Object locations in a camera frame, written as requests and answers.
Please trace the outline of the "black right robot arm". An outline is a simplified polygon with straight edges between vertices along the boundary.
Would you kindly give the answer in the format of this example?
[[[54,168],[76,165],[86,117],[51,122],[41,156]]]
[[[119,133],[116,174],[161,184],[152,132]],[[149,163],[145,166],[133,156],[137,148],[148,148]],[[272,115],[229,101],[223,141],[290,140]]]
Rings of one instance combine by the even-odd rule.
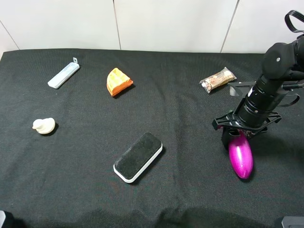
[[[242,99],[237,108],[212,122],[215,130],[223,130],[224,147],[228,148],[241,132],[255,136],[266,132],[271,123],[278,123],[282,117],[274,109],[282,106],[291,90],[303,88],[303,78],[304,37],[290,44],[275,43],[264,55],[262,75],[249,83],[248,91],[240,91]]]

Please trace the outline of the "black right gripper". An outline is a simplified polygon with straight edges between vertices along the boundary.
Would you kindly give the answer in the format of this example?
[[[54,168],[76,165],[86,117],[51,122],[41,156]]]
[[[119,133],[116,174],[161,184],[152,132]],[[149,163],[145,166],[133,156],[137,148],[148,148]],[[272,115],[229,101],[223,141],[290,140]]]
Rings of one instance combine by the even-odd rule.
[[[215,130],[223,129],[221,141],[224,148],[228,151],[228,146],[234,138],[239,137],[239,132],[246,137],[247,140],[252,139],[258,134],[267,132],[267,127],[272,123],[278,123],[282,119],[277,112],[272,112],[262,123],[260,127],[250,127],[241,123],[237,119],[234,112],[230,112],[222,117],[215,118],[212,121],[212,126]]]

